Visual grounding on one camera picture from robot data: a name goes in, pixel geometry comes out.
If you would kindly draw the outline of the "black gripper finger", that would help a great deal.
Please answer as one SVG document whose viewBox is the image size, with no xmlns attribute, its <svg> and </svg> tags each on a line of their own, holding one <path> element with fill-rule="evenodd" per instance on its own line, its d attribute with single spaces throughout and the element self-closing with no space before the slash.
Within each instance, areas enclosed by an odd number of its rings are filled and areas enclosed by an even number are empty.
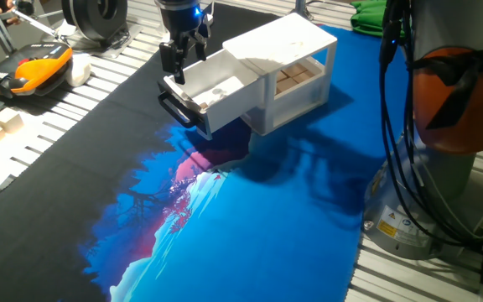
<svg viewBox="0 0 483 302">
<path fill-rule="evenodd" d="M 190 37 L 195 41 L 195 53 L 198 60 L 206 61 L 207 56 L 205 48 L 209 38 L 209 29 L 207 25 L 200 25 L 194 30 Z"/>
<path fill-rule="evenodd" d="M 159 52 L 163 71 L 171 74 L 176 83 L 183 85 L 185 83 L 183 69 L 186 58 L 186 38 L 162 42 L 159 45 Z"/>
</svg>

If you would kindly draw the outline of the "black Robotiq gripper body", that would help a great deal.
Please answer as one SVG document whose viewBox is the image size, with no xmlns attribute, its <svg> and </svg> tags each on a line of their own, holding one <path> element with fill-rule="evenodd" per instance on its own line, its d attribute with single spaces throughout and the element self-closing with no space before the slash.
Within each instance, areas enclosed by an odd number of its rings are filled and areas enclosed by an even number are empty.
<svg viewBox="0 0 483 302">
<path fill-rule="evenodd" d="M 156 0 L 155 3 L 170 39 L 176 43 L 196 31 L 207 17 L 200 0 Z"/>
</svg>

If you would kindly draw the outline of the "person's hand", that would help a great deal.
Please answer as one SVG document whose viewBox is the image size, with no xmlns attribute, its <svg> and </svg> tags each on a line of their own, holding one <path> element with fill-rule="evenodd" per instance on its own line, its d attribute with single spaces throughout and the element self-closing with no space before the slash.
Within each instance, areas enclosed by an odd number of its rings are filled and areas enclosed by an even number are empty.
<svg viewBox="0 0 483 302">
<path fill-rule="evenodd" d="M 14 9 L 13 0 L 0 0 L 0 15 L 9 13 L 13 9 Z M 7 16 L 5 18 L 1 18 L 1 20 L 6 26 L 17 25 L 21 23 L 19 17 L 16 17 L 16 16 L 14 17 Z"/>
</svg>

